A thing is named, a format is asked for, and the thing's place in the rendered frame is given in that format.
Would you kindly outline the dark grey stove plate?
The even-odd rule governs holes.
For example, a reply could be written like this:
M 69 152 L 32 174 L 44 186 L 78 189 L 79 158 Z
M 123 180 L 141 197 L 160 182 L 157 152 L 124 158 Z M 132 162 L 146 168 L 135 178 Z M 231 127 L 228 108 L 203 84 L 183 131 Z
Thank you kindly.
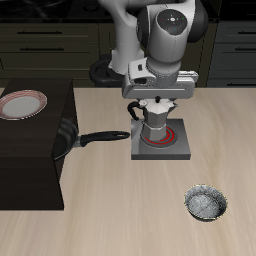
M 166 135 L 151 141 L 141 136 L 143 120 L 131 120 L 132 160 L 189 160 L 191 152 L 182 119 L 168 119 Z

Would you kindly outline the black frying pan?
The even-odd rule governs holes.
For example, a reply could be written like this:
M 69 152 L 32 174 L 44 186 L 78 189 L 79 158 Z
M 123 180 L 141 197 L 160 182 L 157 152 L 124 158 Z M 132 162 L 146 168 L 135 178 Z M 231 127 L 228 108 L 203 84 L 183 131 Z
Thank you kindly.
M 125 131 L 103 131 L 85 135 L 78 135 L 75 125 L 62 118 L 53 146 L 53 158 L 55 161 L 65 157 L 73 148 L 85 147 L 90 142 L 117 141 L 130 137 Z

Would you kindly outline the dark kitchen cupboard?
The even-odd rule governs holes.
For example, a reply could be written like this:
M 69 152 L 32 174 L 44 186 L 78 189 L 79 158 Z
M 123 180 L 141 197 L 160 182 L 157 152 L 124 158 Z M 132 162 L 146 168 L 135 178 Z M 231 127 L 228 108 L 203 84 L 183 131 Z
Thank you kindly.
M 207 86 L 256 88 L 256 21 L 218 24 Z
M 91 65 L 114 48 L 112 23 L 0 23 L 0 87 L 12 78 L 71 78 L 92 87 Z

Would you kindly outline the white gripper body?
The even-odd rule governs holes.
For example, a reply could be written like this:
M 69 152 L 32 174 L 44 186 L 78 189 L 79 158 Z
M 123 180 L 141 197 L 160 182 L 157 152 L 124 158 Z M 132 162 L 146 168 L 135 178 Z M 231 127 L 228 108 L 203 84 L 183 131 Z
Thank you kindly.
M 122 85 L 122 96 L 126 99 L 187 99 L 193 96 L 198 74 L 194 71 L 180 71 L 173 85 L 157 86 L 160 81 L 153 75 L 141 77 L 139 83 L 130 82 L 129 75 L 125 76 Z

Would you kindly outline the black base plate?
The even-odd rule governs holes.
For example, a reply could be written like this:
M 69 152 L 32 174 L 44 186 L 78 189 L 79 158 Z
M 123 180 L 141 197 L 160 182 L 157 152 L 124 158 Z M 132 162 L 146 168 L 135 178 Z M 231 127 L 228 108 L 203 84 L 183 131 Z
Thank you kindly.
M 102 54 L 100 59 L 95 62 L 89 71 L 90 79 L 98 88 L 121 88 L 124 75 L 113 71 L 109 64 L 112 60 L 111 54 Z

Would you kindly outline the silver moka pot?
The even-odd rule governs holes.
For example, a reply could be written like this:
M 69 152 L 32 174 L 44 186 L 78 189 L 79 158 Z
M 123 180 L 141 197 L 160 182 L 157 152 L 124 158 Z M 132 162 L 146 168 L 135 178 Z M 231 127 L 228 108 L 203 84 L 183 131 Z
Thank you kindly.
M 147 141 L 159 141 L 166 136 L 167 117 L 177 107 L 170 99 L 162 99 L 156 96 L 154 99 L 144 99 L 131 102 L 127 109 L 134 120 L 138 121 L 134 108 L 143 110 L 143 126 L 141 137 Z

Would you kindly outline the grey speckled bowl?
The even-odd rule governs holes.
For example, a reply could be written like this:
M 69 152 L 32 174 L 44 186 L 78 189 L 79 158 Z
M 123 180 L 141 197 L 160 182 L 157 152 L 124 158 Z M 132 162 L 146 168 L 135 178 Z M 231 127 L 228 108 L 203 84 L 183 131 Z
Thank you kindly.
M 184 205 L 195 219 L 212 222 L 225 214 L 228 201 L 223 193 L 213 186 L 198 184 L 185 192 Z

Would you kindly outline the dark wooden cabinet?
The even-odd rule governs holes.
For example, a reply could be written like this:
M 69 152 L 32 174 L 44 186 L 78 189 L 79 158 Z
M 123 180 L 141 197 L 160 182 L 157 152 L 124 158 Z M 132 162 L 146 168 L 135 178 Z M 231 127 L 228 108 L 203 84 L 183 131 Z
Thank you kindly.
M 60 121 L 77 121 L 72 80 L 17 78 L 3 93 L 20 90 L 43 93 L 47 105 L 25 120 L 0 118 L 0 210 L 62 210 L 63 161 L 56 161 L 52 150 Z

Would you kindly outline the white plate with red rim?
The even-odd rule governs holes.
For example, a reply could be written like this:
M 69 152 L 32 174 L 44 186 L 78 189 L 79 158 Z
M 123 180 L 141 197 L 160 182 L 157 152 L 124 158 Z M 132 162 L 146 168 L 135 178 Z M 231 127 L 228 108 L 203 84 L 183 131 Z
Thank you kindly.
M 39 91 L 21 90 L 0 98 L 0 118 L 23 120 L 40 113 L 47 106 L 47 97 Z

